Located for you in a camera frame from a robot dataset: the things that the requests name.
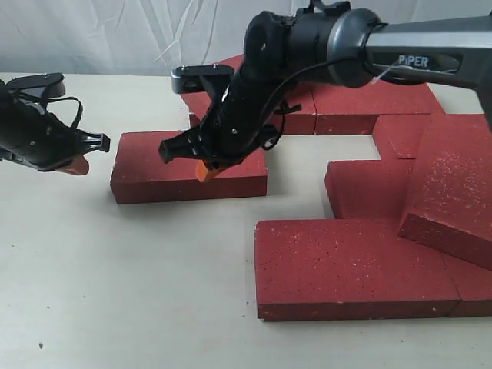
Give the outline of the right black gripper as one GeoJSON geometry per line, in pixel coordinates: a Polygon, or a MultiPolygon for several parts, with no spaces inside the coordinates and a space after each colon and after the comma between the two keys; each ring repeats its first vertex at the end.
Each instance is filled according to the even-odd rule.
{"type": "Polygon", "coordinates": [[[283,79],[260,71],[235,71],[224,92],[211,97],[201,128],[163,140],[165,164],[176,158],[200,160],[196,178],[207,182],[241,163],[264,144],[261,131],[283,98],[283,79]]]}

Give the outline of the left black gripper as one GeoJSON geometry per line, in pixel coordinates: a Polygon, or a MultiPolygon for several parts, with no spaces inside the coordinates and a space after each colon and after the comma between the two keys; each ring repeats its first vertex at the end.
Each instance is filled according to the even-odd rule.
{"type": "Polygon", "coordinates": [[[70,125],[64,124],[47,110],[48,104],[65,100],[53,98],[46,106],[16,98],[1,91],[1,158],[37,171],[60,171],[69,175],[86,175],[89,163],[83,154],[109,152],[111,139],[103,133],[78,130],[83,105],[79,99],[70,125]]]}

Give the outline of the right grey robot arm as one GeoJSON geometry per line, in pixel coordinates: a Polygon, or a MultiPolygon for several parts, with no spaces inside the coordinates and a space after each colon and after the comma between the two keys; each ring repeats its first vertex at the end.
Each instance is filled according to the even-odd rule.
{"type": "Polygon", "coordinates": [[[360,88],[380,79],[467,88],[491,115],[489,15],[390,25],[348,1],[312,1],[293,16],[259,13],[243,44],[238,68],[181,66],[171,74],[176,94],[204,92],[211,100],[199,125],[158,149],[164,162],[198,160],[199,181],[272,149],[284,130],[269,118],[292,113],[285,97],[302,82],[360,88]]]}

